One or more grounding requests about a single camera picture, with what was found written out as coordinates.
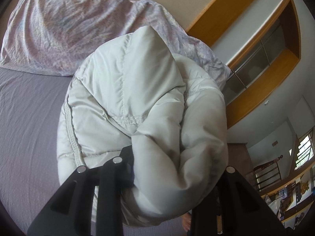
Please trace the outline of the person's right hand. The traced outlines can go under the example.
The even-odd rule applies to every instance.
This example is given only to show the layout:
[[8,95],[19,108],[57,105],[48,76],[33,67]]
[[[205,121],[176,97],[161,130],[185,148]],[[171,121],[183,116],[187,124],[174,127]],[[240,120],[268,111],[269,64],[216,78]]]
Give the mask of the person's right hand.
[[182,215],[182,227],[186,232],[191,229],[191,218],[192,216],[190,213]]

